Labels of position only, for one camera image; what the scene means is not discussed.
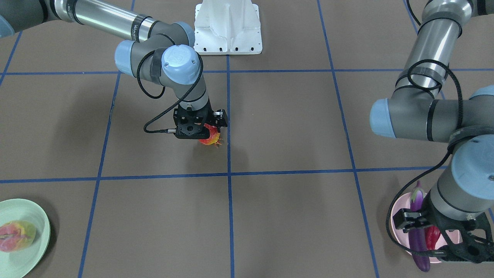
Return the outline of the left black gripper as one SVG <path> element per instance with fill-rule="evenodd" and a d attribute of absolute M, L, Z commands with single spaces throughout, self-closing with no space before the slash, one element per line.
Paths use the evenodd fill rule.
<path fill-rule="evenodd" d="M 438 227 L 446 245 L 438 250 L 425 251 L 422 255 L 436 257 L 444 262 L 471 262 L 474 264 L 493 262 L 492 229 L 486 213 L 480 213 L 470 220 L 453 220 L 442 215 L 437 209 L 422 209 L 413 212 L 401 208 L 393 214 L 395 229 L 408 232 L 412 229 L 425 229 L 429 225 Z M 461 242 L 454 243 L 447 231 L 459 231 Z"/>

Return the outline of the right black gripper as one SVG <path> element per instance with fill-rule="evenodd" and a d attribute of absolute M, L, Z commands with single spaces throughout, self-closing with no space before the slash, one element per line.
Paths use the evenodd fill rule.
<path fill-rule="evenodd" d="M 176 125 L 175 137 L 179 139 L 206 139 L 209 137 L 205 123 L 219 128 L 228 127 L 228 115 L 224 109 L 214 111 L 210 102 L 207 102 L 199 110 L 187 110 L 181 106 L 173 111 L 173 119 Z"/>

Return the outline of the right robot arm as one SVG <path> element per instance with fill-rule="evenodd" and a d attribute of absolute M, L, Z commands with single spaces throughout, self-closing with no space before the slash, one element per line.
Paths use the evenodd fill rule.
<path fill-rule="evenodd" d="M 174 134 L 179 139 L 208 139 L 228 126 L 224 109 L 214 111 L 205 84 L 203 59 L 194 50 L 193 29 L 171 24 L 102 0 L 2 0 L 1 37 L 10 37 L 43 23 L 61 20 L 92 27 L 122 38 L 114 60 L 117 69 L 142 81 L 171 88 L 177 101 L 144 124 L 148 134 Z"/>

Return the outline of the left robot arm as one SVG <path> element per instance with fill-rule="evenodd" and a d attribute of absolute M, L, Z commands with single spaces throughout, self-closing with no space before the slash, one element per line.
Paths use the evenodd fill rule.
<path fill-rule="evenodd" d="M 493 14 L 492 0 L 429 0 L 422 24 L 392 97 L 377 100 L 369 113 L 372 131 L 383 137 L 444 142 L 445 157 L 412 179 L 443 171 L 420 209 L 389 207 L 386 230 L 412 232 L 436 226 L 446 240 L 438 250 L 394 244 L 419 256 L 446 262 L 493 261 L 493 234 L 486 211 L 493 207 L 493 86 L 464 100 L 449 67 L 455 43 L 473 17 Z"/>

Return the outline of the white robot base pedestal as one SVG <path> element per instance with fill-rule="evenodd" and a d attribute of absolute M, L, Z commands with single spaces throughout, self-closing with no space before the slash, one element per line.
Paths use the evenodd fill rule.
<path fill-rule="evenodd" d="M 201 55 L 263 51 L 261 16 L 251 0 L 204 0 L 195 7 L 194 49 Z"/>

